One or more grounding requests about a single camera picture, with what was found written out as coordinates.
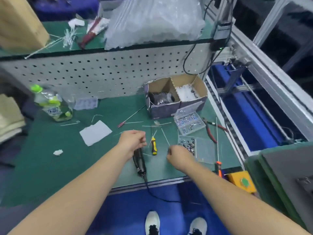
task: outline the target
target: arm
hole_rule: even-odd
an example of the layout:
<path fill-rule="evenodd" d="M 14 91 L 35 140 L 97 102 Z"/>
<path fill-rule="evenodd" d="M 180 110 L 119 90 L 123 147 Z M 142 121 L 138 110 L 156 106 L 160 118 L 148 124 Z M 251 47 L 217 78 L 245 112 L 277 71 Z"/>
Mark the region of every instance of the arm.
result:
<path fill-rule="evenodd" d="M 184 147 L 171 146 L 167 159 L 196 183 L 231 234 L 309 235 L 265 202 L 203 167 Z"/>
<path fill-rule="evenodd" d="M 115 147 L 31 212 L 9 235 L 85 234 L 124 164 L 135 149 L 146 144 L 145 132 L 123 132 Z"/>

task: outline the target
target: cardboard box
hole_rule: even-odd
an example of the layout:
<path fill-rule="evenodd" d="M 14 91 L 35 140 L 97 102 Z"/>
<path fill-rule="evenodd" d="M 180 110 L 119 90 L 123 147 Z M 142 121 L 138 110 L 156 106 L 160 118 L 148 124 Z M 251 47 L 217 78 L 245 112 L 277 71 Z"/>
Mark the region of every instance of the cardboard box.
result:
<path fill-rule="evenodd" d="M 171 79 L 174 87 L 182 87 L 183 85 L 192 84 L 194 91 L 200 96 L 200 98 L 192 101 L 185 102 L 181 100 L 180 108 L 192 105 L 196 102 L 203 102 L 203 104 L 198 107 L 197 111 L 202 110 L 204 103 L 208 98 L 208 90 L 200 77 L 198 75 L 192 76 L 188 74 L 182 74 L 171 76 Z"/>
<path fill-rule="evenodd" d="M 12 51 L 41 49 L 49 34 L 26 0 L 0 0 L 0 46 Z"/>
<path fill-rule="evenodd" d="M 152 119 L 160 119 L 170 117 L 172 114 L 180 107 L 180 99 L 175 91 L 174 85 L 170 77 L 157 79 L 154 81 L 149 81 L 144 86 L 144 91 L 146 95 L 146 105 Z M 175 101 L 169 104 L 154 105 L 149 98 L 149 93 L 171 93 Z"/>

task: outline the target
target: red-handled pliers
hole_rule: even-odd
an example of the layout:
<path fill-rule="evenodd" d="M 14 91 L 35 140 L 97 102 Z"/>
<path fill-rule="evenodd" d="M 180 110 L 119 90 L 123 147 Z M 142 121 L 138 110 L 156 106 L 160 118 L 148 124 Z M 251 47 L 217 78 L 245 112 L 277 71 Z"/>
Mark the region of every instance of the red-handled pliers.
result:
<path fill-rule="evenodd" d="M 216 126 L 216 123 L 214 122 L 209 122 L 206 118 L 202 117 L 203 122 L 205 123 L 205 128 L 207 129 L 207 133 L 208 136 L 210 137 L 210 139 L 214 142 L 217 143 L 216 139 L 213 137 L 213 135 L 211 134 L 210 128 L 209 128 L 209 124 Z M 225 127 L 221 126 L 221 125 L 217 125 L 218 128 L 224 130 L 225 132 L 228 133 L 228 129 L 226 129 Z"/>

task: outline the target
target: white shoe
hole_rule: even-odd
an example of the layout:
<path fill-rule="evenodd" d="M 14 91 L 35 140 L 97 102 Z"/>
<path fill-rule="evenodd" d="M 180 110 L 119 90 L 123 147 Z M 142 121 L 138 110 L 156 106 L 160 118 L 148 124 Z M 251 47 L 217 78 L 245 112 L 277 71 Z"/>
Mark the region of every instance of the white shoe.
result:
<path fill-rule="evenodd" d="M 159 235 L 160 218 L 155 211 L 150 211 L 145 223 L 146 235 Z"/>
<path fill-rule="evenodd" d="M 195 218 L 191 224 L 189 229 L 189 234 L 192 235 L 206 235 L 208 229 L 207 222 L 204 218 Z"/>

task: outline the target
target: forearm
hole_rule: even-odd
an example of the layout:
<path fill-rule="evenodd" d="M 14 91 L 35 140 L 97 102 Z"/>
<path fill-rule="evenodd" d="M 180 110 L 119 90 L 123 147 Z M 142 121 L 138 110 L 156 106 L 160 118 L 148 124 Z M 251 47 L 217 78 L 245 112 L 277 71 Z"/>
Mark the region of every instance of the forearm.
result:
<path fill-rule="evenodd" d="M 9 235 L 85 234 L 125 164 L 122 150 L 112 148 L 30 213 Z"/>
<path fill-rule="evenodd" d="M 233 235 L 309 235 L 282 213 L 218 177 L 201 164 L 195 162 L 186 173 Z"/>

